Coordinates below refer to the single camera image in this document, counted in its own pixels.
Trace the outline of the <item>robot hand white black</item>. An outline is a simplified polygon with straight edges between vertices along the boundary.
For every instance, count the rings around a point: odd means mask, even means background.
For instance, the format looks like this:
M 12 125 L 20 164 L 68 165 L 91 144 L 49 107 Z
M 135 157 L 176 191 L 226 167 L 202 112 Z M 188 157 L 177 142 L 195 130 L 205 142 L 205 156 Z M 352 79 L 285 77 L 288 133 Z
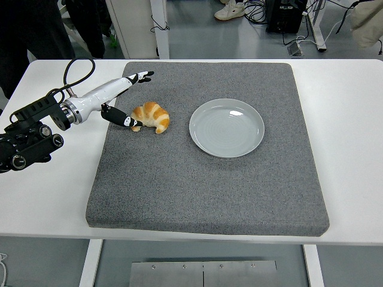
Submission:
M 91 112 L 100 111 L 104 120 L 118 126 L 143 126 L 141 121 L 128 116 L 125 112 L 111 107 L 108 104 L 126 92 L 134 84 L 151 81 L 149 76 L 152 75 L 154 75 L 153 71 L 144 71 L 128 77 L 114 79 L 93 89 L 82 97 L 71 98 L 69 101 L 73 106 L 72 111 L 75 115 L 74 123 L 80 124 L 88 119 Z

